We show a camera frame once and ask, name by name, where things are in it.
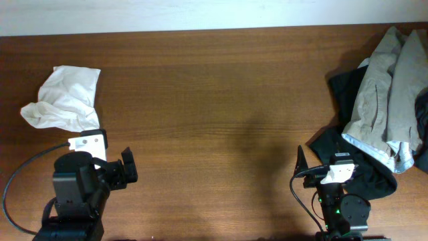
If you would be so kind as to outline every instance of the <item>white wall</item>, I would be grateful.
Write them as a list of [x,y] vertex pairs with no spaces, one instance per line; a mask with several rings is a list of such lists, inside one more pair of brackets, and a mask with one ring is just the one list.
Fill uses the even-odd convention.
[[0,35],[428,21],[428,0],[0,0]]

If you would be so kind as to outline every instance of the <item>crumpled white cloth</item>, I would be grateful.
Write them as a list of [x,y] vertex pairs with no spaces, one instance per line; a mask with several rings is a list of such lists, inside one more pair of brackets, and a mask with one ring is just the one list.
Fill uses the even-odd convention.
[[99,129],[94,109],[96,83],[101,70],[58,66],[40,87],[37,103],[21,109],[21,116],[33,127],[57,127],[81,132]]

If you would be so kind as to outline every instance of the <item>white bracket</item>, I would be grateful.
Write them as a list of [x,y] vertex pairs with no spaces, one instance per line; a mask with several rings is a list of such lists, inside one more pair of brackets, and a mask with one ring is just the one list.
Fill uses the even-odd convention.
[[331,165],[327,176],[321,180],[321,184],[327,183],[343,183],[352,177],[355,164]]
[[90,153],[92,157],[97,157],[101,160],[107,161],[104,136],[101,134],[70,138],[68,139],[68,142],[70,143],[70,150],[85,151]]

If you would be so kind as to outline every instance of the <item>black fabric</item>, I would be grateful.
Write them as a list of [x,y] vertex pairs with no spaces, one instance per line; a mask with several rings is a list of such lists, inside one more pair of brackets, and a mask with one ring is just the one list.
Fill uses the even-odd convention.
[[428,92],[416,99],[415,112],[417,120],[417,131],[423,146],[419,151],[420,156],[415,160],[415,166],[428,173]]
[[354,193],[365,199],[372,200],[386,197],[397,190],[397,182],[387,167],[373,159],[360,149],[349,144],[342,138],[344,126],[350,121],[352,110],[362,78],[367,67],[353,70],[331,78],[328,83],[339,105],[339,121],[337,127],[325,130],[309,148],[317,154],[324,164],[329,163],[335,153],[350,153],[358,165],[354,177],[345,186],[348,193]]
[[361,67],[351,72],[340,74],[328,81],[328,85],[339,106],[339,123],[343,127],[350,122],[356,95],[366,74],[367,67]]

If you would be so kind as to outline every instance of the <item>wood grain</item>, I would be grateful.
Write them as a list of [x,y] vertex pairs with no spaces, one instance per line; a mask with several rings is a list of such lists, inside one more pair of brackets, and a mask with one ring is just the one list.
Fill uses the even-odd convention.
[[[77,136],[19,115],[59,65],[101,69],[96,110],[109,160],[127,146],[139,180],[114,191],[104,240],[255,240],[313,235],[288,182],[298,145],[336,113],[326,79],[356,68],[391,25],[106,33],[0,38],[0,187],[35,153]],[[426,23],[398,24],[409,33]],[[313,153],[304,148],[310,165]],[[7,199],[15,221],[40,227],[54,196],[50,153],[23,170]],[[372,201],[368,235],[428,237],[428,175],[398,175]],[[296,191],[310,205],[313,190]],[[3,214],[0,240],[31,240]]]

